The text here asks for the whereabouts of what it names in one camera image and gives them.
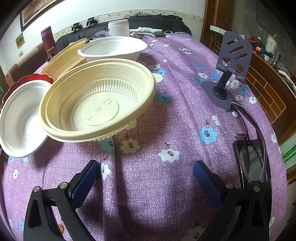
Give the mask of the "white plastic tub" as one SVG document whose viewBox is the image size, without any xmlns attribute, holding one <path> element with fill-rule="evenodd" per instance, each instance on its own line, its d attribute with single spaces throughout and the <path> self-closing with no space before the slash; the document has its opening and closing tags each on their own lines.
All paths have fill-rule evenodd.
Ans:
<svg viewBox="0 0 296 241">
<path fill-rule="evenodd" d="M 108 31 L 111 37 L 130 36 L 130 27 L 128 19 L 111 21 L 108 23 Z"/>
</svg>

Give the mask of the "framed wall painting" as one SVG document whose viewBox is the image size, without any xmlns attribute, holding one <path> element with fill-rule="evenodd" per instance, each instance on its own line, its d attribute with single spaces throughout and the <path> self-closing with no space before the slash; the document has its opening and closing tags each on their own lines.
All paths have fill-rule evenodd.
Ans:
<svg viewBox="0 0 296 241">
<path fill-rule="evenodd" d="M 24 31 L 38 17 L 63 0 L 33 0 L 20 13 L 20 27 Z"/>
</svg>

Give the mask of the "white foam deep bowl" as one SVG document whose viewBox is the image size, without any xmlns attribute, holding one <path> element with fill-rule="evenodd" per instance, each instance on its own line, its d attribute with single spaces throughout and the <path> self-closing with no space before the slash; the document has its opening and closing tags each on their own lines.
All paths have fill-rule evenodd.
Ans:
<svg viewBox="0 0 296 241">
<path fill-rule="evenodd" d="M 148 47 L 141 39 L 133 37 L 105 37 L 85 44 L 77 53 L 87 62 L 107 58 L 122 58 L 137 61 L 140 53 Z"/>
</svg>

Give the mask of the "grey phone stand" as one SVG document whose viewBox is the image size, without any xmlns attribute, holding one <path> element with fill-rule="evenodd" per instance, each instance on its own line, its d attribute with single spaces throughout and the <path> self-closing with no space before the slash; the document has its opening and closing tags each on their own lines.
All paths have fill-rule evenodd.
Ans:
<svg viewBox="0 0 296 241">
<path fill-rule="evenodd" d="M 216 69 L 222 72 L 222 76 L 217 83 L 211 81 L 201 83 L 202 89 L 215 106 L 225 110 L 231 108 L 235 98 L 225 89 L 226 83 L 232 75 L 242 84 L 246 83 L 252 53 L 253 47 L 250 42 L 232 31 L 224 33 L 216 64 Z"/>
</svg>

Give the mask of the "purple floral tablecloth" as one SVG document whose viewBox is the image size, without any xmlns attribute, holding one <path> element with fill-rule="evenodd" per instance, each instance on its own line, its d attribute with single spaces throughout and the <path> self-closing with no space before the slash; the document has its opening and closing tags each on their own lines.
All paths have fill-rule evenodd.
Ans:
<svg viewBox="0 0 296 241">
<path fill-rule="evenodd" d="M 49 138 L 28 157 L 1 154 L 1 221 L 16 240 L 32 189 L 70 180 L 91 159 L 102 163 L 103 180 L 78 214 L 96 240 L 192 240 L 215 214 L 194 179 L 197 160 L 239 184 L 234 135 L 200 85 L 220 77 L 217 56 L 182 35 L 145 40 L 138 61 L 163 80 L 134 123 L 108 141 Z"/>
</svg>

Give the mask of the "black leather sofa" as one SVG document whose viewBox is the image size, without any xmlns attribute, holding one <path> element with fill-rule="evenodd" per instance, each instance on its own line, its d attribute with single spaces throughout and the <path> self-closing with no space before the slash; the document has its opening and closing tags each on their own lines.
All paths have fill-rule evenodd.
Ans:
<svg viewBox="0 0 296 241">
<path fill-rule="evenodd" d="M 152 16 L 139 16 L 131 17 L 128 19 L 129 28 L 136 29 L 138 27 L 148 27 L 153 29 L 162 29 L 165 31 L 175 32 L 184 32 L 192 34 L 191 30 L 184 24 L 183 19 L 175 15 L 152 15 Z M 101 30 L 108 30 L 108 23 L 98 23 L 92 25 L 91 27 L 85 27 L 76 32 L 72 33 L 69 31 L 66 35 L 58 38 L 56 42 L 57 50 L 61 51 L 66 48 L 69 43 L 75 42 L 83 38 L 91 38 L 95 35 L 96 32 Z"/>
</svg>

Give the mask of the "red gold-rimmed flower plate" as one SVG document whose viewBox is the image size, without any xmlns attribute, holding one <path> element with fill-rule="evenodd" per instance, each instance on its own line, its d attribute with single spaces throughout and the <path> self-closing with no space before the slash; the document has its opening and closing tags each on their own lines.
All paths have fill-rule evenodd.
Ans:
<svg viewBox="0 0 296 241">
<path fill-rule="evenodd" d="M 14 83 L 9 89 L 8 91 L 5 93 L 5 95 L 3 96 L 2 102 L 1 102 L 1 110 L 3 109 L 3 106 L 5 104 L 5 102 L 8 100 L 8 98 L 10 97 L 10 95 L 21 85 L 33 81 L 33 80 L 43 80 L 46 81 L 50 84 L 53 84 L 53 82 L 55 81 L 54 78 L 50 77 L 48 74 L 38 74 L 38 73 L 34 73 L 31 74 L 29 76 L 24 76 L 22 77 L 18 82 Z"/>
</svg>

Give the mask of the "purple thermos bottle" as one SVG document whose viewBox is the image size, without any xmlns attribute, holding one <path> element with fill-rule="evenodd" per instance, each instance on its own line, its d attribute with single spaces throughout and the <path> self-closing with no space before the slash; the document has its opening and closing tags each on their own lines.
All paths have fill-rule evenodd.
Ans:
<svg viewBox="0 0 296 241">
<path fill-rule="evenodd" d="M 42 41 L 48 57 L 56 54 L 56 42 L 54 40 L 50 26 L 41 30 Z"/>
</svg>

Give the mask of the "wooden side cabinet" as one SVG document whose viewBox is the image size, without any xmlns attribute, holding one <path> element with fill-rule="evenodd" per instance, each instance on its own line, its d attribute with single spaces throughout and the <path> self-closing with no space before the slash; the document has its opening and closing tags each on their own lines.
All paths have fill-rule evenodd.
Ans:
<svg viewBox="0 0 296 241">
<path fill-rule="evenodd" d="M 230 30 L 233 12 L 234 1 L 205 1 L 201 43 L 217 55 L 223 36 L 210 30 L 210 26 Z M 276 70 L 256 53 L 252 54 L 246 81 L 270 121 L 279 144 L 284 144 L 295 134 L 295 94 Z"/>
</svg>

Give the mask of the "white cloth gloves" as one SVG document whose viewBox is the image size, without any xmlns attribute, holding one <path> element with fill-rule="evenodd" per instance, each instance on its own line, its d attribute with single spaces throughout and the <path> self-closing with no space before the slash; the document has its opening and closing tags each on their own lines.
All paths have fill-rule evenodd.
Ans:
<svg viewBox="0 0 296 241">
<path fill-rule="evenodd" d="M 164 32 L 161 29 L 138 27 L 137 29 L 130 29 L 129 35 L 133 38 L 142 39 L 143 36 L 162 37 Z"/>
</svg>

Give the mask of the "white foam plate bowl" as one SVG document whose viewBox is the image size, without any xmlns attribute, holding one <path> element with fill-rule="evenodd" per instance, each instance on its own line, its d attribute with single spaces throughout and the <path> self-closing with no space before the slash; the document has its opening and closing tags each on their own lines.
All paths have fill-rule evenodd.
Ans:
<svg viewBox="0 0 296 241">
<path fill-rule="evenodd" d="M 33 80 L 8 97 L 1 111 L 1 147 L 13 158 L 36 152 L 48 138 L 39 118 L 39 105 L 51 84 Z"/>
</svg>

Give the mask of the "beige ribbed plastic bowl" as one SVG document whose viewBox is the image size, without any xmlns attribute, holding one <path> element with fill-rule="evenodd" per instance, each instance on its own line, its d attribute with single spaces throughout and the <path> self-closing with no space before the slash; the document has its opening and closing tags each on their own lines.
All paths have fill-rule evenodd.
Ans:
<svg viewBox="0 0 296 241">
<path fill-rule="evenodd" d="M 144 65 L 109 58 L 77 66 L 54 81 L 39 106 L 48 136 L 69 143 L 121 132 L 151 104 L 162 80 Z"/>
</svg>

